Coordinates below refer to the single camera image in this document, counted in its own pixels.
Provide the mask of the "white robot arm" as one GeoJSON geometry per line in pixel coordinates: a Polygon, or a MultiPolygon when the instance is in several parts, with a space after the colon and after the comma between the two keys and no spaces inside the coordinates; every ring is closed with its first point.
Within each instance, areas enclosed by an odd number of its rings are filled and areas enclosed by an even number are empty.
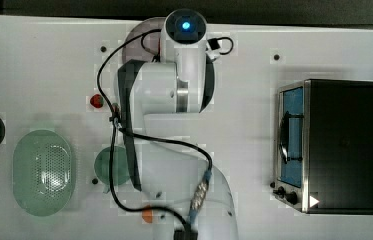
{"type": "Polygon", "coordinates": [[[117,72],[119,129],[134,188],[149,197],[154,240],[239,240],[232,193],[211,155],[150,136],[145,118],[202,112],[215,71],[207,54],[207,21],[197,11],[171,12],[160,29],[157,62],[131,59],[117,72]]]}

